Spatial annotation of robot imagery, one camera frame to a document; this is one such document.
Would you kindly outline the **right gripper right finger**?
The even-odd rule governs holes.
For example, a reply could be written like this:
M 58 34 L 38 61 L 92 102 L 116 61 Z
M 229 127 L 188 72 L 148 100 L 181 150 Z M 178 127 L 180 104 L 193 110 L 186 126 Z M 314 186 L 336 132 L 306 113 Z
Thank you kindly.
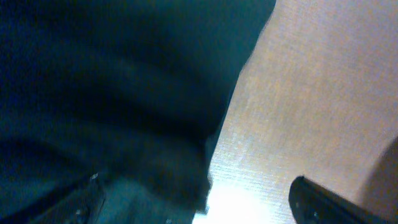
M 289 206 L 297 224 L 388 224 L 305 176 L 289 189 Z

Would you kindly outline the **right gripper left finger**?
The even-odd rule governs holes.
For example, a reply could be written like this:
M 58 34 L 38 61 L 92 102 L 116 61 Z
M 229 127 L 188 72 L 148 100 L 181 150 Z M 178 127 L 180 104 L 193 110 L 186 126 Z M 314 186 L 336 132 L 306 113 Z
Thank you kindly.
M 33 224 L 96 223 L 106 199 L 99 174 L 86 175 L 76 182 L 58 188 L 40 199 Z

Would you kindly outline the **black t-shirt with logo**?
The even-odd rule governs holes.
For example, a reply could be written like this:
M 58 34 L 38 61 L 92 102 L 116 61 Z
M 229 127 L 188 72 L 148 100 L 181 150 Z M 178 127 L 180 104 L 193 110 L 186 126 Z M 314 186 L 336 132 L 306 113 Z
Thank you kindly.
M 96 223 L 191 223 L 275 1 L 1 1 L 1 222 L 99 174 Z

